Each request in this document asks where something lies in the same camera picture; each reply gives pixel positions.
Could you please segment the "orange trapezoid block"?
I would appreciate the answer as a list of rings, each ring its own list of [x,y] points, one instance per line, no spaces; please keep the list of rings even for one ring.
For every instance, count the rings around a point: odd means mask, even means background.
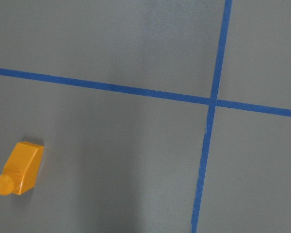
[[[18,142],[0,174],[0,195],[22,195],[35,187],[44,146]]]

